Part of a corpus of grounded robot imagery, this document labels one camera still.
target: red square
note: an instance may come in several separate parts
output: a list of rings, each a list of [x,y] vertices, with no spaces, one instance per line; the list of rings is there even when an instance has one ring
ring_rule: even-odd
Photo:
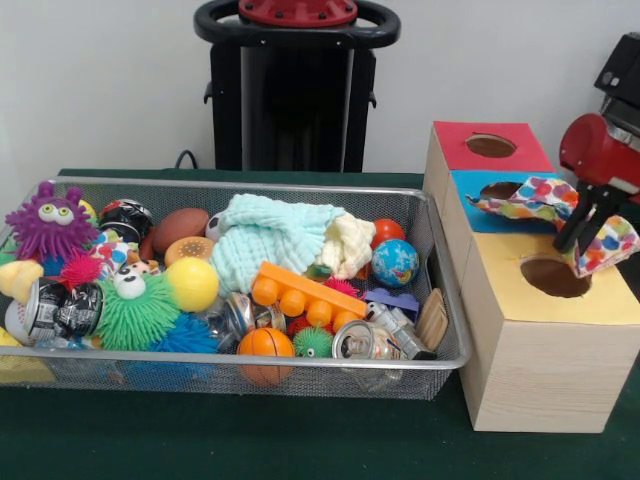
[[[526,123],[434,122],[449,170],[553,172]]]

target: football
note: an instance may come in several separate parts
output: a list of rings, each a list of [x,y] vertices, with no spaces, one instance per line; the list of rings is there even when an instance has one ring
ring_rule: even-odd
[[[177,240],[185,237],[202,237],[209,221],[209,214],[201,208],[183,208],[167,215],[156,228],[153,250],[164,254]]]

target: blue spiky ball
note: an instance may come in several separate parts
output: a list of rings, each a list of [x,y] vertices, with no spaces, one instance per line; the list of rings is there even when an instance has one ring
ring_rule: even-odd
[[[299,357],[329,358],[333,337],[329,332],[318,327],[300,330],[293,338],[293,346]]]

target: metal basket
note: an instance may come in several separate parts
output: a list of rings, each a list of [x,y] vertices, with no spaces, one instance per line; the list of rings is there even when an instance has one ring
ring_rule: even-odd
[[[236,193],[265,195],[290,203],[329,203],[371,221],[393,218],[405,229],[407,240],[416,247],[422,261],[416,280],[405,291],[422,303],[431,285],[439,287],[449,326],[434,361],[0,347],[0,385],[431,400],[451,371],[462,367],[469,358],[469,333],[442,226],[433,199],[418,190],[75,177],[52,181],[58,195],[70,186],[82,187],[84,198],[96,208],[117,198],[136,199],[151,210],[156,222],[178,208],[199,207],[211,214],[222,211]],[[4,245],[9,234],[5,228],[0,244]],[[358,285],[362,289],[376,286],[373,280]],[[8,304],[9,299],[0,298],[0,323],[4,322],[3,312]],[[263,388],[243,376],[243,370],[251,368],[291,373],[278,386]],[[12,375],[6,374],[9,369]]]

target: green tablecloth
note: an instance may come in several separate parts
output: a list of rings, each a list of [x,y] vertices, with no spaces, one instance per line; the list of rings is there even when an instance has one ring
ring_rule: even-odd
[[[420,175],[63,170],[419,188]],[[640,478],[640,372],[602,435],[473,432],[456,374],[434,402],[0,389],[0,479]]]

